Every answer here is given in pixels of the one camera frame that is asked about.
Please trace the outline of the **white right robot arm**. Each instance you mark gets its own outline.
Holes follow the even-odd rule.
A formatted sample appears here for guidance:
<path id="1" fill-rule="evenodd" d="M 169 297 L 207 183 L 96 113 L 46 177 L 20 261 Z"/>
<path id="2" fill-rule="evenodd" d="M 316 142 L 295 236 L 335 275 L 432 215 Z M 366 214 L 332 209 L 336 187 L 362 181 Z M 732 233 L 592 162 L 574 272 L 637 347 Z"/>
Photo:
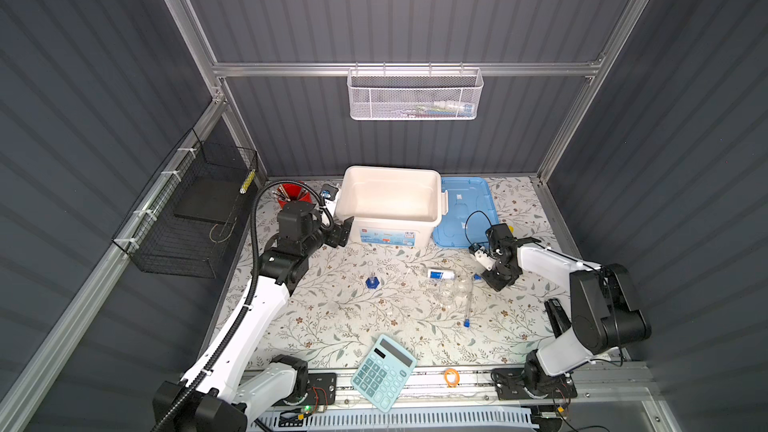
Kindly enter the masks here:
<path id="1" fill-rule="evenodd" d="M 557 299 L 545 302 L 553 342 L 528 353 L 522 369 L 511 377 L 500 369 L 492 372 L 499 393 L 571 398 L 574 370 L 613 348 L 620 350 L 651 336 L 651 325 L 624 266 L 584 261 L 537 238 L 517 238 L 505 223 L 488 228 L 486 240 L 485 245 L 471 244 L 469 252 L 482 265 L 481 278 L 493 290 L 513 285 L 528 271 L 563 287 L 570 298 L 569 307 Z"/>

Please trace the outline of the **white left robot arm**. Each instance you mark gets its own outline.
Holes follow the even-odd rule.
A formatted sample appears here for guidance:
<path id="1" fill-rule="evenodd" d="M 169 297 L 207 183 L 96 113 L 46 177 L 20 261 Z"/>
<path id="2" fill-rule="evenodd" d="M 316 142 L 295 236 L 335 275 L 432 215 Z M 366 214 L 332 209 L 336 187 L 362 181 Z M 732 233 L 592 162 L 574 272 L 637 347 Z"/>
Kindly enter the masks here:
<path id="1" fill-rule="evenodd" d="M 277 232 L 261 243 L 258 203 L 252 204 L 252 267 L 247 287 L 223 328 L 176 382 L 164 382 L 152 401 L 156 431 L 245 431 L 281 400 L 301 401 L 309 388 L 306 361 L 275 357 L 254 378 L 245 369 L 268 327 L 288 304 L 324 246 L 347 244 L 353 221 L 336 220 L 338 187 L 306 186 L 308 202 L 287 202 L 277 213 Z"/>

